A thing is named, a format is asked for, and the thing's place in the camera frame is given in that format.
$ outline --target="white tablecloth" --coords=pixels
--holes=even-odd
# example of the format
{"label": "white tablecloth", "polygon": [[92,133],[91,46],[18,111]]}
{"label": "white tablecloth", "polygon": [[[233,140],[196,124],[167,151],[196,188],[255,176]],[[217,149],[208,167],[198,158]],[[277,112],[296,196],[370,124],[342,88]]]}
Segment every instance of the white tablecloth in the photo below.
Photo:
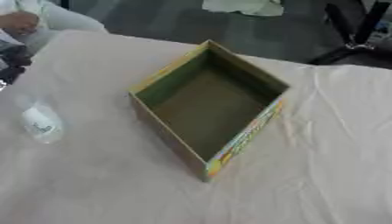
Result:
{"label": "white tablecloth", "polygon": [[[194,45],[67,32],[0,94],[0,223],[392,222],[392,74],[246,57],[291,84],[283,114],[209,184],[129,105],[127,88]],[[49,145],[11,99],[40,95],[66,123]]]}

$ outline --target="black chair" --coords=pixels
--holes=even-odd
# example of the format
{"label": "black chair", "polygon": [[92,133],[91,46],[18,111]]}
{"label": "black chair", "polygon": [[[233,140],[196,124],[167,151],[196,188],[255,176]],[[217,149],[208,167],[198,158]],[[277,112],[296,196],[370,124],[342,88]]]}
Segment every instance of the black chair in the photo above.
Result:
{"label": "black chair", "polygon": [[340,8],[332,3],[325,7],[327,16],[339,33],[344,45],[309,61],[312,65],[330,65],[336,61],[355,54],[367,54],[382,60],[392,60],[392,52],[369,43],[368,40],[375,27],[382,20],[391,3],[375,1],[372,9],[366,14],[360,26],[354,28],[348,23]]}

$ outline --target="hand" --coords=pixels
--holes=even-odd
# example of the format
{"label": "hand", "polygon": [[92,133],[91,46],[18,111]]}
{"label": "hand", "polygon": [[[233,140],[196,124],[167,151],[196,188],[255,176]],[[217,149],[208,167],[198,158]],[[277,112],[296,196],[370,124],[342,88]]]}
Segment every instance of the hand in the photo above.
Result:
{"label": "hand", "polygon": [[10,35],[25,35],[35,32],[39,17],[27,11],[17,11],[0,16],[0,28]]}

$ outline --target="white paper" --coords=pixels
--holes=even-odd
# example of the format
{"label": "white paper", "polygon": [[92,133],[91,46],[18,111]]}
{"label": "white paper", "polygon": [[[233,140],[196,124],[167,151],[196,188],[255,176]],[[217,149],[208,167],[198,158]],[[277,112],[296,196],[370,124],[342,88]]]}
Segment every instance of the white paper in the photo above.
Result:
{"label": "white paper", "polygon": [[246,15],[274,17],[282,16],[284,7],[280,0],[204,0],[203,9],[208,11],[240,11]]}

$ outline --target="person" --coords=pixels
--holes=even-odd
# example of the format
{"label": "person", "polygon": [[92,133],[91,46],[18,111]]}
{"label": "person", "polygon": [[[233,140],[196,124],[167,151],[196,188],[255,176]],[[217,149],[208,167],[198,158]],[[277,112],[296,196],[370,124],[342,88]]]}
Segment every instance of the person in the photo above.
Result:
{"label": "person", "polygon": [[100,22],[46,0],[0,0],[0,29],[36,53],[59,32],[107,32]]}

